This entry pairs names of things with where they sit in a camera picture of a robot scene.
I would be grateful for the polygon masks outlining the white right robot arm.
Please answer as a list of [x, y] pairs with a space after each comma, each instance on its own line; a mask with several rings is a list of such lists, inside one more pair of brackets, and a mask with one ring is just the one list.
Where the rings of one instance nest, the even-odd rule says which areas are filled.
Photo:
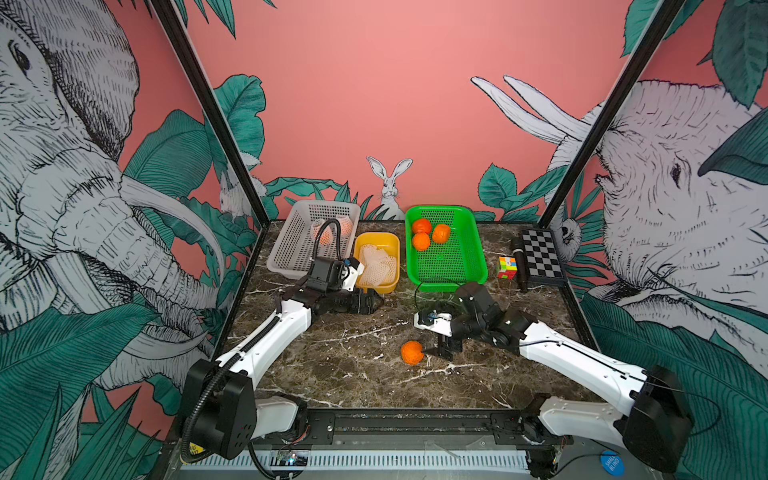
[[437, 334], [432, 353], [446, 360], [465, 340], [476, 340], [542, 364], [579, 383], [600, 402], [551, 396], [534, 410], [545, 431], [624, 447], [645, 465], [677, 470], [694, 417], [678, 376], [656, 365], [625, 363], [572, 340], [518, 309], [502, 309], [485, 286], [455, 291], [459, 303], [444, 311], [420, 308], [413, 324]]

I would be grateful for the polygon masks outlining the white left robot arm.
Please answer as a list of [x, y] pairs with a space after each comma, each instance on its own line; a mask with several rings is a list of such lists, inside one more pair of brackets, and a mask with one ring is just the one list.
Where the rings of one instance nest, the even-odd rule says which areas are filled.
[[232, 459], [253, 437], [291, 429], [297, 403], [282, 397], [255, 399], [266, 371], [315, 317], [327, 312], [370, 315], [383, 304], [375, 290], [357, 287], [328, 293], [291, 287], [282, 292], [275, 310], [245, 340], [189, 369], [179, 408], [181, 460], [193, 464], [212, 455]]

